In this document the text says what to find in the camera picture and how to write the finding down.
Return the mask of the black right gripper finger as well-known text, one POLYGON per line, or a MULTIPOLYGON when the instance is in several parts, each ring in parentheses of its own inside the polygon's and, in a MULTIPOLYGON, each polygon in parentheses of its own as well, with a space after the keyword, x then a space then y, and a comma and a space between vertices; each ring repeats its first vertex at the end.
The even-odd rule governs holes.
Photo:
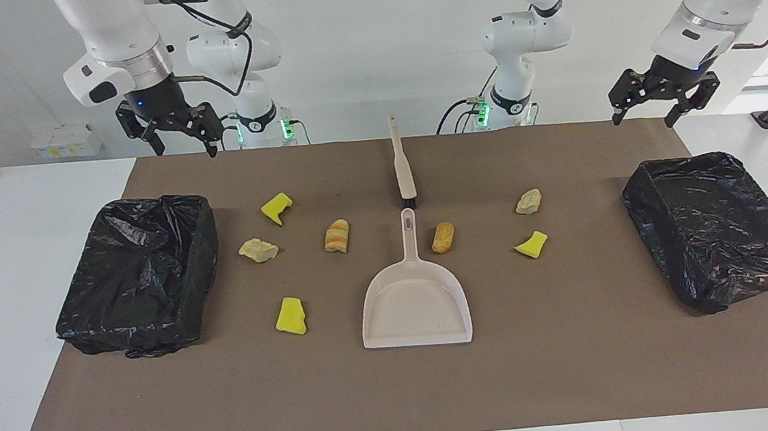
POLYGON ((167 124, 169 130, 199 140, 209 157, 216 157, 224 125, 212 105, 205 103, 171 111, 167 115, 167 124))
POLYGON ((139 122, 137 114, 127 102, 121 102, 116 107, 116 117, 124 130, 124 134, 130 139, 140 140, 150 144, 151 150, 158 156, 165 152, 165 144, 161 137, 156 134, 158 128, 157 121, 151 120, 148 125, 139 122))

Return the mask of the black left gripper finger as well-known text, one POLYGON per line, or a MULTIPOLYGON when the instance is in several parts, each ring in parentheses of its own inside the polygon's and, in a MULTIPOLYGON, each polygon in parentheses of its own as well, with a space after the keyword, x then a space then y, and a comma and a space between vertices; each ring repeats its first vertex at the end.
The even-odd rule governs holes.
POLYGON ((687 95, 685 89, 678 89, 676 104, 665 117, 666 128, 674 127, 680 118, 686 116, 690 111, 703 110, 708 102, 710 102, 713 93, 716 92, 719 85, 719 77, 715 73, 709 73, 700 78, 699 83, 695 85, 695 90, 691 97, 687 95))
POLYGON ((650 101, 649 86, 655 84, 652 72, 638 73, 625 70, 609 91, 609 103, 613 107, 612 123, 621 125, 627 112, 643 102, 650 101))

